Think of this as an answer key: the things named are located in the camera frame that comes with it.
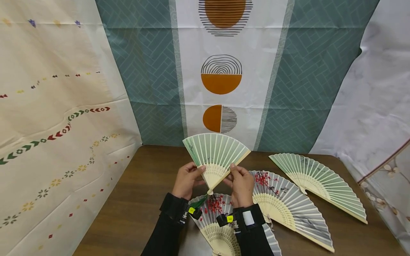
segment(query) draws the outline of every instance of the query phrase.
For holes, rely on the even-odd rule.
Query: brown table surface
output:
[[[252,152],[240,164],[248,170],[265,170],[287,176],[268,158],[272,153]],[[394,255],[406,253],[360,189],[343,163],[333,156],[305,155],[339,174],[358,195],[367,213],[368,225],[309,193],[329,227],[334,255]],[[75,251],[75,256],[140,255],[157,222],[159,207],[172,190],[177,170],[191,161],[183,147],[145,145],[138,149],[116,187]],[[194,189],[193,197],[206,187]],[[214,189],[230,194],[225,184]],[[282,255],[332,255],[296,232],[274,225]]]

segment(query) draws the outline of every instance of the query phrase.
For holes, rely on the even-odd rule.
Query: person's left hand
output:
[[[190,200],[192,196],[192,188],[205,184],[204,180],[197,180],[197,178],[203,174],[205,169],[205,165],[197,169],[194,162],[187,163],[179,168],[177,179],[175,180],[175,185],[171,194],[178,198]]]

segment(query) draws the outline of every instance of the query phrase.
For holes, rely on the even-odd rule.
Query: green herringbone fabric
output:
[[[143,144],[182,145],[168,0],[96,0]]]
[[[378,2],[295,1],[257,150],[310,151]]]

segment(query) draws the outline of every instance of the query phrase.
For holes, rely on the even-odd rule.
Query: white fan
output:
[[[331,252],[333,241],[322,214],[299,188],[285,178],[265,171],[251,171],[255,178],[253,201],[270,219],[303,235]]]
[[[206,195],[196,197],[189,201],[194,204],[203,200]],[[241,255],[238,241],[234,234],[232,224],[220,227],[216,218],[224,214],[231,214],[233,206],[230,195],[213,194],[201,206],[202,216],[199,220],[192,218],[200,229],[201,233],[211,246],[214,255],[236,256]],[[263,225],[266,238],[275,256],[281,256],[278,242],[267,224]]]
[[[223,134],[197,134],[183,140],[196,166],[206,165],[202,174],[208,194],[230,173],[230,164],[239,164],[251,151],[239,141]]]
[[[309,190],[367,224],[363,204],[349,185],[334,171],[305,156],[276,154],[269,158],[305,195],[306,190]]]

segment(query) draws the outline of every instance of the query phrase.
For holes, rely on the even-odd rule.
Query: wrist strap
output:
[[[188,205],[188,200],[167,193],[159,210],[170,217],[171,220],[184,224],[187,218],[186,212],[188,211],[185,205]]]
[[[200,209],[195,209],[189,206],[188,200],[178,198],[171,193],[167,193],[159,210],[170,217],[171,220],[180,224],[185,224],[188,213],[196,220],[202,215]]]
[[[241,207],[233,209],[234,213],[239,213],[238,232],[250,232],[253,228],[265,224],[262,211],[258,204],[249,207]]]

